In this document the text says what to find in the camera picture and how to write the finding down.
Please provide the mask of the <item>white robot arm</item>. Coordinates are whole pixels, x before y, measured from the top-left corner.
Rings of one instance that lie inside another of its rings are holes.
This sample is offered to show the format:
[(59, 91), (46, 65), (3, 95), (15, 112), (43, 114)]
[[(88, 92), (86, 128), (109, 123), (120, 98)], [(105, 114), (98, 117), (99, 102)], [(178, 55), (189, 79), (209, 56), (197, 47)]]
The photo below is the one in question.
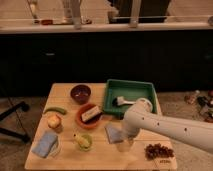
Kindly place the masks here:
[(145, 129), (213, 154), (213, 124), (157, 115), (152, 109), (146, 98), (135, 101), (124, 113), (123, 137), (133, 139)]

